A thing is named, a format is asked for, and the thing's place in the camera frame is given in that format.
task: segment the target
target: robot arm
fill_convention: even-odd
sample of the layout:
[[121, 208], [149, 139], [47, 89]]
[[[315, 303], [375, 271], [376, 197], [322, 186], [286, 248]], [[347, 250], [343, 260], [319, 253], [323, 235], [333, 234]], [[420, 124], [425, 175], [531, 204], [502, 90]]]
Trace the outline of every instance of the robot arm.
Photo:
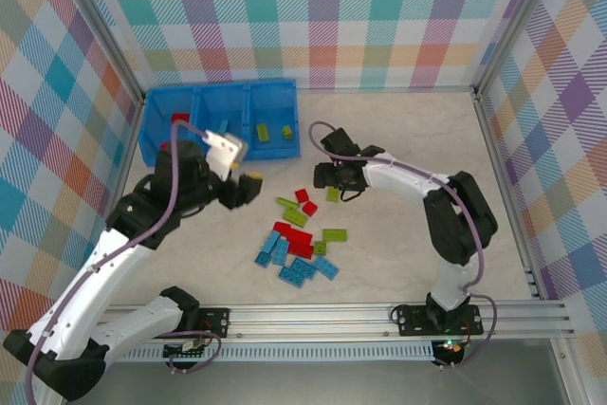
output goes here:
[[[472, 281], [478, 270], [476, 252], [469, 226], [449, 194], [430, 175], [454, 189], [470, 212], [479, 231], [483, 247], [488, 245], [497, 230], [497, 222], [488, 207], [474, 178], [464, 172], [454, 176], [421, 174], [396, 167], [398, 160], [376, 146], [363, 150], [340, 128], [321, 140], [322, 147], [339, 156], [383, 158], [374, 161], [340, 161], [320, 163], [314, 170], [314, 186], [336, 187], [341, 190], [341, 199], [350, 201], [368, 187], [389, 190], [423, 205], [432, 245], [440, 255], [437, 279], [429, 293], [426, 306], [428, 318], [437, 331], [448, 328], [465, 311], [469, 294], [465, 285]], [[346, 192], [356, 192], [345, 198]]]
[[[177, 143], [177, 200], [162, 228], [109, 264], [95, 269], [101, 258], [143, 234], [165, 212], [172, 183], [170, 150], [161, 150], [154, 173], [145, 176], [131, 193], [120, 199], [106, 221], [107, 230], [52, 308], [29, 330], [13, 330], [5, 338], [4, 347], [28, 364], [34, 346], [45, 336], [34, 373], [68, 400], [84, 396], [109, 365], [149, 339], [175, 330], [196, 329], [199, 303], [175, 286], [130, 315], [102, 325], [98, 321], [133, 271], [167, 234], [179, 227], [183, 217], [202, 211], [215, 199], [234, 209], [248, 204], [261, 191], [259, 178], [241, 175], [238, 181], [230, 179], [232, 164], [244, 156], [246, 143], [231, 135], [223, 137], [212, 132], [206, 132], [203, 140], [210, 146], [206, 156], [194, 142]], [[67, 301], [52, 332], [44, 335], [51, 316], [86, 271], [94, 273]]]

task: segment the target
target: blue lego brick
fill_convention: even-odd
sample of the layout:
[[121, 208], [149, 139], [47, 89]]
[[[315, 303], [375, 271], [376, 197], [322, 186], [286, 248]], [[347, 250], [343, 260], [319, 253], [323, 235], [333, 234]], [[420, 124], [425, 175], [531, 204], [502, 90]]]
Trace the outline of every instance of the blue lego brick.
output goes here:
[[223, 119], [221, 121], [221, 123], [219, 124], [219, 133], [221, 135], [223, 135], [224, 133], [228, 132], [228, 120], [227, 119]]
[[286, 263], [286, 255], [288, 254], [288, 241], [279, 239], [276, 241], [276, 247], [272, 251], [272, 263], [279, 266], [284, 266]]
[[301, 288], [304, 285], [305, 277], [300, 274], [297, 270], [291, 269], [290, 267], [283, 267], [281, 272], [278, 274], [278, 278], [284, 280], [288, 284], [292, 284], [297, 288]]
[[323, 256], [317, 256], [312, 265], [327, 279], [333, 280], [340, 270]]
[[266, 240], [266, 243], [262, 247], [262, 251], [265, 253], [270, 253], [274, 246], [276, 245], [276, 241], [281, 238], [281, 234], [278, 231], [273, 231], [269, 234], [269, 237]]
[[261, 267], [267, 267], [269, 265], [269, 260], [272, 258], [272, 255], [265, 251], [260, 251], [257, 258], [255, 258], [255, 264]]
[[297, 270], [306, 279], [313, 279], [316, 275], [316, 268], [310, 265], [307, 261], [302, 258], [295, 258], [291, 263], [291, 269]]

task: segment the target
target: green lego brick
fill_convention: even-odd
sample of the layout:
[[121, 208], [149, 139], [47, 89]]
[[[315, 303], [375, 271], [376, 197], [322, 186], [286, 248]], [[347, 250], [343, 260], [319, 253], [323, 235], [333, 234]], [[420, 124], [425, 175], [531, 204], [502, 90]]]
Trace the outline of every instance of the green lego brick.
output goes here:
[[319, 256], [326, 255], [326, 242], [316, 241], [314, 243], [314, 254]]
[[293, 139], [293, 130], [288, 125], [283, 127], [283, 136], [285, 139]]
[[348, 231], [346, 230], [322, 230], [322, 240], [326, 242], [345, 242], [348, 240]]
[[257, 138], [259, 139], [259, 142], [269, 141], [269, 132], [267, 131], [267, 125], [264, 123], [257, 124]]
[[340, 191], [335, 187], [328, 187], [326, 189], [326, 200], [331, 203], [337, 203], [340, 201]]
[[291, 208], [286, 208], [283, 219], [300, 228], [303, 228], [307, 223], [307, 215]]
[[300, 207], [299, 203], [296, 203], [295, 201], [291, 201], [290, 199], [281, 198], [280, 196], [278, 198], [276, 198], [276, 202], [278, 204], [280, 204], [281, 206], [285, 206], [286, 208], [290, 208], [290, 209], [297, 209]]

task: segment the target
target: blue plastic tray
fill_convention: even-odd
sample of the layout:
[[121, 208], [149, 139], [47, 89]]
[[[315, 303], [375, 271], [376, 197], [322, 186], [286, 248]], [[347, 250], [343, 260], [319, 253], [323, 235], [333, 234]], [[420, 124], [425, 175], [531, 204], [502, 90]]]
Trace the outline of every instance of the blue plastic tray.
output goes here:
[[[227, 120], [227, 133], [248, 143], [245, 160], [301, 156], [295, 80], [150, 89], [139, 133], [139, 147], [147, 166], [156, 164], [158, 151], [170, 139], [172, 119], [188, 115], [195, 127], [214, 132]], [[260, 142], [257, 136], [261, 123], [269, 131], [267, 142]], [[285, 139], [286, 125], [293, 131], [293, 139]], [[203, 144], [185, 128], [179, 130], [178, 137]]]
[[[300, 126], [297, 114], [297, 88], [294, 80], [261, 81], [250, 85], [250, 141], [247, 160], [270, 160], [301, 156]], [[264, 123], [269, 141], [260, 142], [257, 125]], [[285, 139], [283, 127], [293, 131], [293, 139]]]
[[[200, 130], [219, 132], [223, 120], [228, 121], [226, 133], [243, 138], [248, 132], [247, 122], [247, 90], [248, 86], [241, 83], [201, 85], [195, 89], [198, 97], [193, 105], [190, 123]], [[190, 139], [202, 144], [205, 151], [207, 144], [195, 133], [190, 133]]]
[[[139, 147], [147, 166], [156, 165], [160, 147], [171, 139], [172, 118], [191, 120], [195, 99], [194, 87], [160, 87], [148, 91], [139, 132]], [[188, 132], [180, 128], [177, 136], [189, 139]]]

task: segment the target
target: plaid wallpaper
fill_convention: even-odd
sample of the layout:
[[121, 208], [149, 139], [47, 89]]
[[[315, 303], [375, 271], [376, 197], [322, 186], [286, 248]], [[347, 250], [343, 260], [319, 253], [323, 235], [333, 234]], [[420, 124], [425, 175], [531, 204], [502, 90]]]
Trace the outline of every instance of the plaid wallpaper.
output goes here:
[[468, 86], [484, 32], [506, 8], [499, 0], [98, 5], [145, 87], [282, 77], [302, 88]]
[[483, 73], [485, 72], [485, 68], [487, 67], [487, 63], [493, 56], [493, 51], [495, 50], [495, 47], [500, 42], [500, 40], [502, 40], [502, 37], [504, 36], [504, 32], [506, 31], [506, 28], [510, 24], [510, 19], [512, 19], [512, 14], [516, 10], [516, 8], [519, 6], [520, 1], [521, 0], [510, 0], [508, 2], [508, 5], [507, 5], [506, 9], [504, 10], [504, 14], [502, 15], [502, 19], [500, 19], [498, 26], [493, 31], [493, 35], [491, 36], [489, 45], [487, 46], [487, 49], [485, 50], [485, 54], [483, 54], [481, 63], [478, 65], [478, 68], [476, 69], [476, 72], [474, 73], [474, 78], [472, 80], [472, 83], [474, 85], [478, 84], [481, 76], [483, 76]]
[[[134, 112], [72, 0], [0, 0], [0, 339], [92, 250]], [[0, 349], [0, 403], [25, 403], [22, 372]]]
[[549, 297], [607, 403], [607, 0], [541, 0], [486, 95]]

